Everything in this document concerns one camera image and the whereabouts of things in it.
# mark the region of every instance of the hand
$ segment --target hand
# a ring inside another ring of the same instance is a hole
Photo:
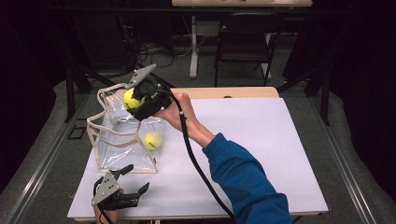
[[[95,213],[96,223],[108,224],[106,218],[101,214],[101,211],[99,210],[97,205],[93,207],[93,212]],[[117,223],[117,220],[119,219],[119,214],[120,214],[119,209],[114,210],[114,211],[105,210],[105,213],[110,218],[112,223]]]
[[[175,93],[175,97],[179,101],[184,117],[186,118],[189,137],[201,147],[206,147],[215,135],[198,121],[191,104],[191,99],[187,93]],[[158,111],[154,116],[165,119],[174,128],[182,131],[180,113],[177,104],[174,101],[166,109]]]

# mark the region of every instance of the yellow tennis ball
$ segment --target yellow tennis ball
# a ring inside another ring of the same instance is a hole
[[[145,103],[145,98],[141,101],[134,99],[132,96],[134,95],[134,88],[129,89],[126,91],[122,97],[122,102],[127,109],[136,109]]]
[[[158,133],[146,133],[143,144],[148,150],[155,150],[161,146],[163,143],[163,138]]]

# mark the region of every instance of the black curtain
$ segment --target black curtain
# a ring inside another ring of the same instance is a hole
[[[327,65],[344,102],[352,143],[377,183],[396,201],[395,6],[382,1],[315,1],[346,12],[307,20],[284,71],[289,79]],[[321,78],[314,74],[311,80]]]
[[[55,104],[53,87],[64,80],[61,62],[43,36],[45,29],[22,1],[0,3],[2,181],[21,165]]]

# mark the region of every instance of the desk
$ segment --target desk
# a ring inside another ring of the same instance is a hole
[[[209,130],[222,132],[226,138],[248,148],[261,162],[276,190],[287,195],[292,215],[307,216],[328,211],[289,111],[283,99],[278,98],[276,89],[197,88],[173,91],[184,91],[191,96],[197,117]],[[222,98],[227,95],[233,98]],[[127,193],[136,192],[147,182],[150,183],[139,205],[120,210],[120,218],[227,217],[193,167],[182,134],[168,125],[163,139],[158,174],[128,174],[120,177],[120,186]],[[191,147],[210,179],[207,158],[197,144],[191,142]],[[91,153],[68,217],[77,221],[93,220],[92,188],[100,175]],[[230,201],[219,185],[211,183],[222,201],[231,208]]]
[[[172,0],[174,7],[311,7],[311,0]],[[196,18],[191,20],[191,66],[190,78],[197,77],[198,49],[196,41]],[[267,64],[262,64],[265,71]]]

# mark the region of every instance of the clear plastic bag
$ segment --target clear plastic bag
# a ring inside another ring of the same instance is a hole
[[[133,164],[132,173],[157,173],[166,122],[134,119],[122,103],[125,86],[99,90],[97,99],[104,111],[87,119],[98,169],[105,172]]]

